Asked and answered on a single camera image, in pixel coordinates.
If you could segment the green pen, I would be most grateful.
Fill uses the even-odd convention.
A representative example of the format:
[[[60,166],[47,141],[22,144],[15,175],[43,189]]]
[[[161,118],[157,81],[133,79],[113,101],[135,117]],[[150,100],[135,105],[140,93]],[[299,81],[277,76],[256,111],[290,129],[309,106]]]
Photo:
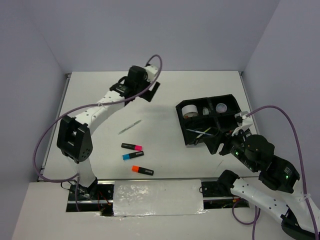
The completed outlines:
[[[142,119],[137,120],[137,121],[135,121],[134,123],[132,123],[131,125],[125,127],[124,129],[122,129],[122,130],[118,133],[118,135],[121,135],[121,134],[123,134],[124,132],[126,132],[127,130],[133,128],[134,126],[136,126],[137,124],[139,124],[141,121],[142,121]]]

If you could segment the yellow pen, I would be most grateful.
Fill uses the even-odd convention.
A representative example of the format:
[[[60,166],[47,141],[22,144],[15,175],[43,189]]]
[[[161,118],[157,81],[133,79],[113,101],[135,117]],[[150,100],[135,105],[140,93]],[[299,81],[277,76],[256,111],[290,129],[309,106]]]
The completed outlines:
[[[212,134],[209,133],[210,130],[211,130],[211,127],[207,128],[206,130],[202,130],[202,131],[197,130],[196,132],[198,133],[198,136],[196,138],[198,139],[203,136],[212,136]]]

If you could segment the clear paperclip jar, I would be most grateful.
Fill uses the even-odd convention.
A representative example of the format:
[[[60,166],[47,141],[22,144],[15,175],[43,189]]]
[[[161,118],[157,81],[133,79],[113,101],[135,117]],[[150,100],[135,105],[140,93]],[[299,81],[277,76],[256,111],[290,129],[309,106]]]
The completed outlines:
[[[215,110],[217,113],[222,114],[225,113],[228,110],[228,107],[224,103],[218,103],[215,107]]]

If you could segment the blue pen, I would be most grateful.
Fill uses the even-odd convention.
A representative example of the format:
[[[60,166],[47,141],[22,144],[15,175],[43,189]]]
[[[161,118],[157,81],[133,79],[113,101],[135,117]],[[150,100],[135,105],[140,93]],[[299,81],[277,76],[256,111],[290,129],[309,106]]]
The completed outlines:
[[[193,129],[186,129],[186,130],[189,131],[189,132],[192,132],[192,133],[200,134],[200,135],[214,136],[213,134],[207,133],[207,132],[204,132],[204,131],[193,130]]]

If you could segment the large white tape roll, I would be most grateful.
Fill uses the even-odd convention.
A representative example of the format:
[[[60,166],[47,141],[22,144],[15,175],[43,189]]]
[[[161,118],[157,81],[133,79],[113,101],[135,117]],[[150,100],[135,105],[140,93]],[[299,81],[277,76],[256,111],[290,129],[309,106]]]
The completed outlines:
[[[199,115],[198,109],[194,104],[186,105],[181,109],[181,113],[184,119],[197,117]]]

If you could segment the small clear tape roll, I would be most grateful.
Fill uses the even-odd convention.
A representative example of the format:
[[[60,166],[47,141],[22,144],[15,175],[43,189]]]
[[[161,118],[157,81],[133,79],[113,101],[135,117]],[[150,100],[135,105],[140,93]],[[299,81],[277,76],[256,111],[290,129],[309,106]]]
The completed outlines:
[[[204,107],[204,108],[202,109],[202,115],[203,115],[203,116],[207,116],[207,115],[209,115],[209,114],[210,114],[209,109],[208,109],[207,107]]]

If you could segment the pink highlighter marker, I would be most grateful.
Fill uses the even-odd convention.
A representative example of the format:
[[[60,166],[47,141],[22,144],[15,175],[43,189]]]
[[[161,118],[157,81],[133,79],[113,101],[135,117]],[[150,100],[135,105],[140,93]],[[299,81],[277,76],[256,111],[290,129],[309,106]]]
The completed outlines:
[[[134,150],[134,151],[142,151],[143,147],[141,145],[136,144],[130,144],[130,143],[122,143],[121,147],[128,150]]]

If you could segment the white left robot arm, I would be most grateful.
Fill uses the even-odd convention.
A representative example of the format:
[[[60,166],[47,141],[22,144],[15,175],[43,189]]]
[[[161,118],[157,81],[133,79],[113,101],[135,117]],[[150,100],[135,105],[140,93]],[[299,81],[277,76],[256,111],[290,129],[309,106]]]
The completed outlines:
[[[109,88],[109,91],[96,103],[74,117],[64,116],[60,121],[57,147],[62,154],[73,160],[74,169],[79,175],[78,189],[82,196],[91,200],[98,193],[98,179],[93,173],[90,155],[93,152],[92,135],[112,114],[133,101],[155,80],[159,70],[147,64],[145,67],[130,67],[127,76],[122,77]]]

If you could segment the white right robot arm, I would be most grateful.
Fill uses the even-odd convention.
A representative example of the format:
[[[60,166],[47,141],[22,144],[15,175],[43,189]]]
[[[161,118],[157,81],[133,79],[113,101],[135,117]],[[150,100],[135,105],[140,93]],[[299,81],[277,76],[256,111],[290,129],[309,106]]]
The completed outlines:
[[[251,172],[265,190],[258,189],[231,170],[224,170],[216,181],[202,183],[204,197],[237,196],[257,206],[280,223],[281,229],[295,240],[320,238],[320,210],[307,195],[302,172],[288,160],[274,154],[275,146],[265,137],[250,134],[227,133],[207,136],[204,143],[211,154],[232,155]]]

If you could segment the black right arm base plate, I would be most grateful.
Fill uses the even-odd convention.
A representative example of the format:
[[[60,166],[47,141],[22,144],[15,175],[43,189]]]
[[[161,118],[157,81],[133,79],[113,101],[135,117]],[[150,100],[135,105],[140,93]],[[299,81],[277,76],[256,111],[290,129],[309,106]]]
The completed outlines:
[[[202,181],[199,191],[204,198],[232,197],[233,199],[241,199],[240,196],[231,193],[232,187],[232,181],[210,180]]]

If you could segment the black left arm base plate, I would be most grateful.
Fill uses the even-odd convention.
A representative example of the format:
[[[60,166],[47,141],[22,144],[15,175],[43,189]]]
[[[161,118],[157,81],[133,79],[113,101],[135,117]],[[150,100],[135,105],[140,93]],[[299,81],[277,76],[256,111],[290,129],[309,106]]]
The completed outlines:
[[[104,200],[112,200],[114,194],[113,184],[93,184],[90,187],[79,185],[77,189],[77,199],[84,200],[97,200],[98,198]]]

